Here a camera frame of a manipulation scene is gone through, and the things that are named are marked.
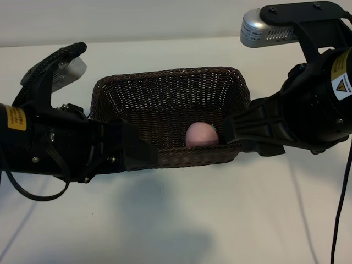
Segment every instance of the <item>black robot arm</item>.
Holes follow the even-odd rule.
[[[293,28],[307,62],[289,72],[280,92],[253,100],[247,111],[224,121],[228,142],[241,140],[245,152],[275,156],[285,153],[284,145],[318,154],[348,138],[352,133],[352,31],[342,18],[352,21],[348,12],[326,1],[261,9],[260,19],[272,31]],[[323,47],[334,49],[320,54],[318,49]]]
[[[139,138],[135,125],[122,119],[89,120],[73,104],[52,108],[52,91],[64,86],[66,79],[72,82],[79,71],[69,67],[85,50],[84,43],[76,43],[50,55],[24,76],[12,106],[0,104],[0,169],[30,199],[53,200],[70,182],[88,183],[96,174],[157,163],[156,147]],[[53,175],[66,187],[53,196],[31,195],[10,171]]]

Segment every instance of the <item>wicker basket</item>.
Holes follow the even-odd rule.
[[[241,151],[238,142],[225,143],[222,122],[249,102],[245,80],[230,67],[114,75],[95,85],[91,118],[138,125],[140,136],[158,148],[153,168],[201,166],[232,161]],[[214,124],[220,145],[186,148],[185,134],[194,122]]]

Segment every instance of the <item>white surface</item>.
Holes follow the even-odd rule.
[[[1,48],[1,102],[11,104],[23,74],[59,46]],[[304,57],[298,44],[249,49],[238,38],[89,45],[77,82],[53,95],[53,106],[89,110],[104,76],[177,67],[233,66],[252,99],[278,91]],[[3,176],[0,263],[329,263],[333,225],[350,140],[314,156],[286,147],[262,158],[97,176],[72,184],[52,202],[21,197]],[[16,175],[37,194],[63,183]],[[336,263],[350,263],[352,192],[340,221]]]
[[[250,9],[291,2],[307,1],[0,0],[0,47],[238,36]]]

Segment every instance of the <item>black cable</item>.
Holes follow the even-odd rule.
[[[61,158],[60,154],[56,151],[56,149],[52,146],[52,144],[49,141],[49,138],[47,137],[47,135],[44,136],[45,137],[45,145],[46,145],[46,151],[48,152],[48,154],[57,162],[57,164],[60,166],[63,176],[65,178],[65,188],[55,194],[55,195],[51,195],[51,196],[38,196],[38,195],[34,195],[31,194],[30,192],[26,191],[25,189],[23,189],[21,187],[21,185],[19,185],[19,183],[15,180],[15,178],[13,177],[10,168],[8,166],[8,163],[5,159],[5,155],[4,152],[2,150],[2,147],[0,145],[0,160],[1,160],[1,164],[3,167],[3,170],[6,172],[7,177],[9,178],[10,182],[12,183],[12,186],[14,186],[14,188],[23,196],[27,197],[28,199],[34,200],[34,201],[52,201],[56,198],[59,198],[61,195],[63,195],[65,193],[65,191],[67,190],[69,184],[70,184],[70,171],[65,163],[65,161]]]
[[[343,184],[342,184],[342,191],[341,191],[339,206],[337,208],[337,213],[336,213],[335,227],[334,227],[334,237],[333,237],[333,240],[332,240],[332,248],[331,248],[330,264],[334,264],[334,262],[335,262],[335,249],[336,249],[337,233],[338,233],[338,230],[339,230],[340,215],[341,215],[341,210],[342,210],[342,206],[343,206],[343,201],[345,199],[345,194],[346,194],[346,189],[347,189],[347,181],[348,181],[348,176],[350,174],[351,163],[352,163],[352,143],[351,143],[351,147],[350,147],[350,152],[348,154],[348,159],[347,159],[347,164],[346,164],[345,175],[344,175],[344,178],[343,178]]]

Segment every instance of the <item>white table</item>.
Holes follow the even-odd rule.
[[[10,105],[25,72],[58,48],[0,48],[0,102]],[[53,106],[88,113],[104,76],[219,65],[238,68],[255,99],[278,91],[304,61],[298,44],[249,49],[238,38],[97,43],[81,57],[87,72],[54,93]],[[318,156],[286,147],[271,158],[241,153],[227,164],[102,175],[52,202],[22,197],[3,175],[0,263],[329,263],[349,144]],[[15,176],[36,194],[63,187]],[[336,263],[352,258],[351,195],[348,187]]]

